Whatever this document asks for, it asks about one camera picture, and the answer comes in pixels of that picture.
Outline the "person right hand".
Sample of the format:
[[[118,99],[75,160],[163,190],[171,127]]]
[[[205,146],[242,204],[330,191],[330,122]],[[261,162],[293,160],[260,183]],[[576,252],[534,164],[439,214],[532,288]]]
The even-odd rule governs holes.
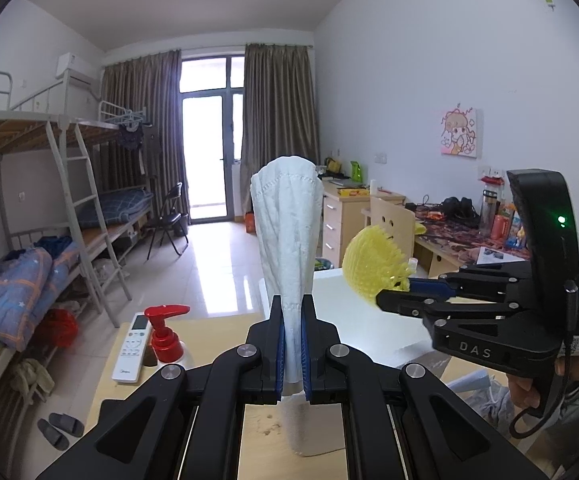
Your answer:
[[[537,408],[540,404],[538,390],[532,385],[532,380],[515,375],[506,375],[507,388],[514,405],[518,408]],[[579,382],[579,356],[570,360],[567,385]]]

